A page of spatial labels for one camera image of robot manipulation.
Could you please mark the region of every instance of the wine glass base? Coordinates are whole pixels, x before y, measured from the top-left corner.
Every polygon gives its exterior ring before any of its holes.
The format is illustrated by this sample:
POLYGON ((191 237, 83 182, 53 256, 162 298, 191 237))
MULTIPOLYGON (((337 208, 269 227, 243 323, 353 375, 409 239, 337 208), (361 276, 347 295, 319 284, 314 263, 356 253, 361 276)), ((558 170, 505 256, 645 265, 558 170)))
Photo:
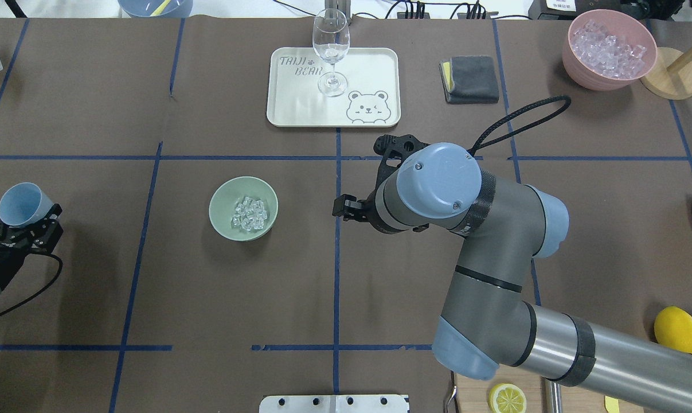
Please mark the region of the wine glass base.
POLYGON ((318 89, 325 96, 335 97, 343 95, 348 87, 346 76, 342 73, 325 73, 318 79, 318 89))

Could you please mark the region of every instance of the blue cup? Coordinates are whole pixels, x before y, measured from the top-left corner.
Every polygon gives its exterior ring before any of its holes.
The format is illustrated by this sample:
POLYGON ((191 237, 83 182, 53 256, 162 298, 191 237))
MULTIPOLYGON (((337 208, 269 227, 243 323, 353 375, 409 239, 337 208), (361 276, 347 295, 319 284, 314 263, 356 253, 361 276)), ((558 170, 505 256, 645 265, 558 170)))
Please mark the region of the blue cup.
POLYGON ((31 182, 12 186, 0 199, 0 220, 10 227, 23 228, 44 219, 53 201, 31 182))
MULTIPOLYGON (((152 11, 155 11, 162 0, 118 0, 122 10, 132 17, 152 17, 152 11)), ((193 0, 171 0, 162 14, 157 17, 170 18, 186 18, 190 16, 190 11, 193 9, 193 0)))

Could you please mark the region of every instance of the blue joint cap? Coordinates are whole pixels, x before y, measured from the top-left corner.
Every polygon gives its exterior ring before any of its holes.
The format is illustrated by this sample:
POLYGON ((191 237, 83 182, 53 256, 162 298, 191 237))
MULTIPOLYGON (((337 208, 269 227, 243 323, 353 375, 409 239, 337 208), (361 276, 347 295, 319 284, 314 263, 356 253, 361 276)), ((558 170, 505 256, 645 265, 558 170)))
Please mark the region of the blue joint cap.
POLYGON ((545 240, 542 242, 542 247, 534 254, 536 258, 547 258, 555 254, 560 248, 560 243, 568 237, 568 229, 570 225, 570 216, 568 207, 559 199, 543 193, 534 186, 527 185, 532 188, 539 201, 542 202, 542 209, 545 210, 545 240))
POLYGON ((401 201, 427 219, 463 214, 481 190, 481 168, 465 148, 435 143, 415 152, 396 175, 401 201))
POLYGON ((442 317, 437 325, 432 353, 443 366, 471 379, 490 380, 498 369, 496 361, 442 317))

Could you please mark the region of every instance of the pink bowl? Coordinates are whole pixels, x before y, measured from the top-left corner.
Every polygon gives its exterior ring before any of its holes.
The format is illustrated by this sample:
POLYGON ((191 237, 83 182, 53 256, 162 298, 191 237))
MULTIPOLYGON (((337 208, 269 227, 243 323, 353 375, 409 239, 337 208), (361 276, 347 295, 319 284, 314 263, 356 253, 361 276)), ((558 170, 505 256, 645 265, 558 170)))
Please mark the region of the pink bowl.
POLYGON ((649 30, 631 16, 613 10, 590 10, 577 16, 570 25, 568 35, 566 35, 562 45, 562 63, 565 66, 565 70, 580 86, 591 89, 591 91, 613 91, 613 89, 619 89, 627 84, 631 84, 636 79, 646 76, 652 70, 656 61, 657 44, 649 30), (573 37, 573 33, 585 26, 585 23, 589 20, 595 20, 598 24, 604 24, 610 34, 626 36, 626 43, 631 46, 642 45, 647 48, 644 57, 642 57, 646 65, 637 77, 633 79, 608 78, 602 74, 595 73, 581 62, 570 47, 570 39, 573 37))

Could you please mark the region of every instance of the wine glass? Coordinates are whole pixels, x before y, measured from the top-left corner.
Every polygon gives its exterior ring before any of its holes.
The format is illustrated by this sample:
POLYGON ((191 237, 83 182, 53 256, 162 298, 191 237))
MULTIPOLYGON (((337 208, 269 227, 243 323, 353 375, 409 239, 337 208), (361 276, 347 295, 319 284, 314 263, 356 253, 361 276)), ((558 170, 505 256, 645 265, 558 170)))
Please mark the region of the wine glass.
POLYGON ((346 15, 338 9, 325 9, 315 16, 312 26, 312 48, 316 54, 330 63, 333 70, 318 79, 318 89, 325 96, 340 96, 346 91, 346 76, 335 71, 335 63, 346 57, 351 45, 346 15))

